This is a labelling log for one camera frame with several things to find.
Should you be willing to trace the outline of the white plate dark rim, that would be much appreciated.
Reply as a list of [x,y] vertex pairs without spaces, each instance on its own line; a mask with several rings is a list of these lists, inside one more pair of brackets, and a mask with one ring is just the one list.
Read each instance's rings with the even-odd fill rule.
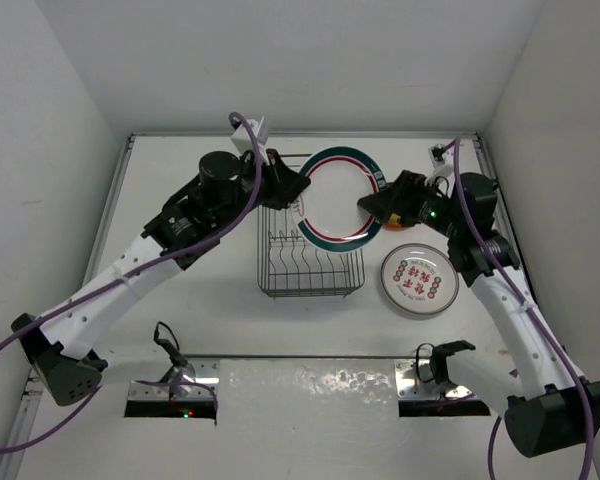
[[433,293],[425,290],[418,294],[402,290],[398,286],[380,286],[383,301],[395,313],[410,319],[424,320],[441,315],[456,301],[458,290],[441,290]]

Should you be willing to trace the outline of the orange plate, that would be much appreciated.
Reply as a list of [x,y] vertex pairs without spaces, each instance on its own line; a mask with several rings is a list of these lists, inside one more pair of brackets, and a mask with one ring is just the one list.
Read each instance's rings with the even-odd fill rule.
[[385,223],[382,225],[382,228],[384,231],[389,232],[389,233],[400,233],[400,232],[409,231],[410,229],[413,228],[413,225],[394,225],[394,224]]

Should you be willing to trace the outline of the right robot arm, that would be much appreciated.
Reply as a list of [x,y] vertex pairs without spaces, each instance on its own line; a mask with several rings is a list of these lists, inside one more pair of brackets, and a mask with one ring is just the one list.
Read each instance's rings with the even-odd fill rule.
[[600,428],[600,380],[587,380],[568,357],[529,294],[519,258],[493,227],[496,190],[495,181],[468,172],[445,196],[424,175],[404,170],[358,205],[382,223],[423,224],[446,237],[451,264],[489,313],[516,369],[492,366],[472,343],[456,340],[434,347],[434,381],[469,388],[504,419],[527,458],[591,447]]

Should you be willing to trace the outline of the white plate green rim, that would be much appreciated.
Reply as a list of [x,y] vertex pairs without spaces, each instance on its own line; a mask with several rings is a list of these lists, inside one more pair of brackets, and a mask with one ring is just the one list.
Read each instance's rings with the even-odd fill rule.
[[310,185],[290,207],[293,224],[308,244],[327,253],[346,254],[368,244],[381,223],[358,200],[386,187],[383,171],[365,152],[333,146],[314,153],[299,173]]

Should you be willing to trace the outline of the yellow brown plate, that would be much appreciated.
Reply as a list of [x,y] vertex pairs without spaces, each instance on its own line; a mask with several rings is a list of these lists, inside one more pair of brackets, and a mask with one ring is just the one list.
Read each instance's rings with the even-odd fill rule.
[[389,223],[389,224],[394,224],[394,225],[413,225],[413,227],[415,226],[414,222],[410,222],[405,220],[403,217],[401,217],[400,215],[397,214],[391,214],[390,217],[388,218],[388,220],[385,223]]

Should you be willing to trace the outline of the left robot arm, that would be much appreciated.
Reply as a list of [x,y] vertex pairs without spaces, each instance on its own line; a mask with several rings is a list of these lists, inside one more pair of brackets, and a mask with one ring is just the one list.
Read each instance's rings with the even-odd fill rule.
[[94,346],[144,296],[218,246],[252,210],[285,209],[311,183],[274,149],[263,157],[213,151],[198,168],[111,266],[60,305],[60,314],[47,313],[43,324],[27,313],[12,322],[57,405],[75,404],[101,385],[114,360]]

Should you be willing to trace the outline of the white patterned plate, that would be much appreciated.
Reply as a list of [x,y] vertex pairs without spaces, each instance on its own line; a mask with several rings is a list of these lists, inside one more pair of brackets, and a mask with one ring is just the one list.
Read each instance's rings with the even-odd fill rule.
[[448,309],[459,292],[459,278],[448,257],[438,249],[409,243],[384,258],[380,281],[390,302],[414,315],[433,316]]

